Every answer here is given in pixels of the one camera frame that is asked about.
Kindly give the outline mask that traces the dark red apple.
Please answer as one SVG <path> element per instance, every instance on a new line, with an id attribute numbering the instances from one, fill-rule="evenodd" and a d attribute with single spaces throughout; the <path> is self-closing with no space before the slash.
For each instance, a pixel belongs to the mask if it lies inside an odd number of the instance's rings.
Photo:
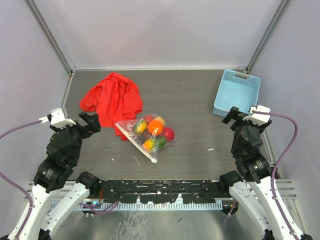
<path id="1" fill-rule="evenodd" d="M 142 134 L 138 136 L 138 139 L 144 143 L 146 140 L 148 140 L 152 135 L 148 131 L 144 131 Z"/>

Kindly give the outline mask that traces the red tomato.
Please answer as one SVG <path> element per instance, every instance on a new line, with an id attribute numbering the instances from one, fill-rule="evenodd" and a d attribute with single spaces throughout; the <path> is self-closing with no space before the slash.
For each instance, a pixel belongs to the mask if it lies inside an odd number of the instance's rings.
<path id="1" fill-rule="evenodd" d="M 151 115 L 151 114 L 145 115 L 145 116 L 143 117 L 143 119 L 144 119 L 146 122 L 150 122 L 150 121 L 152 121 L 154 118 L 155 118 L 155 117 L 154 117 L 153 115 Z"/>

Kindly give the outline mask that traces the clear polka dot zip bag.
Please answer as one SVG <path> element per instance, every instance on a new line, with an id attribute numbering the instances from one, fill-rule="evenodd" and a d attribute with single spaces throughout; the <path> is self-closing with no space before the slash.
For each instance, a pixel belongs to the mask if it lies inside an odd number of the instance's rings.
<path id="1" fill-rule="evenodd" d="M 174 128 L 158 114 L 120 120 L 116 128 L 152 163 L 158 162 L 159 151 L 170 146 L 177 138 Z"/>

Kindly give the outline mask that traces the orange fruit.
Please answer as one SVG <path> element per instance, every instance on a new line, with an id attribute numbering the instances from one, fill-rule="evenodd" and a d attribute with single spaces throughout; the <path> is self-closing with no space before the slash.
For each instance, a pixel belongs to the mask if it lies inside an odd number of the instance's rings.
<path id="1" fill-rule="evenodd" d="M 159 120 L 152 120 L 147 125 L 147 131 L 153 136 L 159 136 L 163 133 L 164 125 Z"/>

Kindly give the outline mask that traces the orange green mango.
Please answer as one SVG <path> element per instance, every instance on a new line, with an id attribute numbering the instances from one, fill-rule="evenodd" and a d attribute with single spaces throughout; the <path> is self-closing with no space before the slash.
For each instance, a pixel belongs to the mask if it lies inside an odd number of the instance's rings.
<path id="1" fill-rule="evenodd" d="M 164 136 L 150 137 L 143 143 L 143 148 L 149 152 L 158 151 L 166 146 L 167 140 Z"/>

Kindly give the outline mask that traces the red pepper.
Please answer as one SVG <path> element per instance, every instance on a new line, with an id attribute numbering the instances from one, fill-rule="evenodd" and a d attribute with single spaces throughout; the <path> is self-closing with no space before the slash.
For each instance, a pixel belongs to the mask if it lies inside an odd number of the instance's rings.
<path id="1" fill-rule="evenodd" d="M 175 131 L 171 127 L 164 127 L 162 135 L 166 138 L 167 142 L 172 142 L 175 139 Z"/>

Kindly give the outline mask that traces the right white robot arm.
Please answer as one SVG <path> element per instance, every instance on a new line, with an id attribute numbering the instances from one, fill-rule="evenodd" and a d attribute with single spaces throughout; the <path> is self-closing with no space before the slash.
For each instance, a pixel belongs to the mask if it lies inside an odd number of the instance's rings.
<path id="1" fill-rule="evenodd" d="M 295 223 L 276 184 L 277 166 L 262 155 L 261 134 L 272 123 L 270 109 L 252 106 L 244 113 L 233 106 L 222 122 L 234 132 L 231 154 L 237 170 L 220 176 L 219 191 L 233 197 L 260 229 L 264 240 L 310 240 Z"/>

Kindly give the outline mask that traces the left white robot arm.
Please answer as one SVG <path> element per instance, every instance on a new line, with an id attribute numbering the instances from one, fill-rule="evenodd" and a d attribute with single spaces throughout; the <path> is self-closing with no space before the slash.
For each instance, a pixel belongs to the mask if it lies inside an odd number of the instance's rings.
<path id="1" fill-rule="evenodd" d="M 97 114 L 81 112 L 79 117 L 86 125 L 80 125 L 68 118 L 61 108 L 56 108 L 46 117 L 33 122 L 34 125 L 49 122 L 54 134 L 46 146 L 47 157 L 39 165 L 33 179 L 31 193 L 1 175 L 28 199 L 17 225 L 11 233 L 3 236 L 4 240 L 51 240 L 84 199 L 99 195 L 99 178 L 84 171 L 58 205 L 51 207 L 73 173 L 73 168 L 78 165 L 83 140 L 101 130 Z"/>

